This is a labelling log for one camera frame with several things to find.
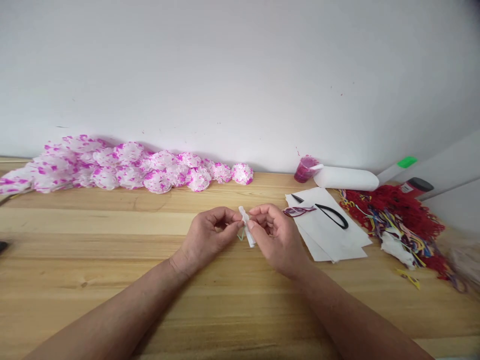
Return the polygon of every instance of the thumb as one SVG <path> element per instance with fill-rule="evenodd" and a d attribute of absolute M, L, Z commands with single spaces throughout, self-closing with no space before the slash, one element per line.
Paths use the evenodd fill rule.
<path fill-rule="evenodd" d="M 233 239 L 235 239 L 237 237 L 239 229 L 241 229 L 242 226 L 243 221 L 235 221 L 228 225 L 225 229 L 223 229 L 222 232 L 219 232 L 218 237 L 220 238 L 222 244 L 228 244 Z"/>
<path fill-rule="evenodd" d="M 248 220 L 247 224 L 251 236 L 256 241 L 262 253 L 266 251 L 272 244 L 272 239 L 267 235 L 265 229 L 253 220 Z"/>

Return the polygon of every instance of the table surface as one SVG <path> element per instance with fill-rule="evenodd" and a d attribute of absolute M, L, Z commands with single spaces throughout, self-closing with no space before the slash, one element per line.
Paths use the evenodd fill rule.
<path fill-rule="evenodd" d="M 248 186 L 215 182 L 201 193 L 82 188 L 9 200 L 0 207 L 0 239 L 12 243 L 0 256 L 0 359 L 22 357 L 173 254 L 198 212 L 263 203 L 283 208 L 285 194 L 313 186 L 292 175 L 256 173 Z M 478 351 L 480 304 L 428 269 L 415 272 L 417 290 L 396 274 L 402 265 L 373 242 L 364 247 L 368 258 L 317 266 L 434 357 Z M 247 241 L 236 241 L 188 284 L 135 354 L 339 358 L 290 282 Z"/>

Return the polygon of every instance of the pink cup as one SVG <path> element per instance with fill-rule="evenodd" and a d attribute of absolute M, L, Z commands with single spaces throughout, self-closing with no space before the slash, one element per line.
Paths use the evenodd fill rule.
<path fill-rule="evenodd" d="M 296 173 L 293 176 L 299 183 L 306 183 L 308 179 L 319 172 L 319 169 L 312 170 L 311 167 L 320 164 L 320 162 L 312 156 L 304 156 L 300 159 L 300 163 L 296 168 Z"/>

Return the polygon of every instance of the white paper roll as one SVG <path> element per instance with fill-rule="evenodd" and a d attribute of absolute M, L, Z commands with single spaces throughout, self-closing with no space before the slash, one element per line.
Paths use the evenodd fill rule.
<path fill-rule="evenodd" d="M 379 179 L 370 171 L 325 166 L 313 177 L 320 188 L 373 191 Z"/>

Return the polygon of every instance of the forearm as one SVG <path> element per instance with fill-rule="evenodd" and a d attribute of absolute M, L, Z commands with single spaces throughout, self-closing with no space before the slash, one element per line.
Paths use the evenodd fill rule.
<path fill-rule="evenodd" d="M 188 268 L 158 264 L 125 290 L 49 338 L 25 359 L 128 359 L 188 280 Z"/>
<path fill-rule="evenodd" d="M 433 359 L 321 270 L 312 266 L 294 283 L 307 298 L 345 360 Z"/>

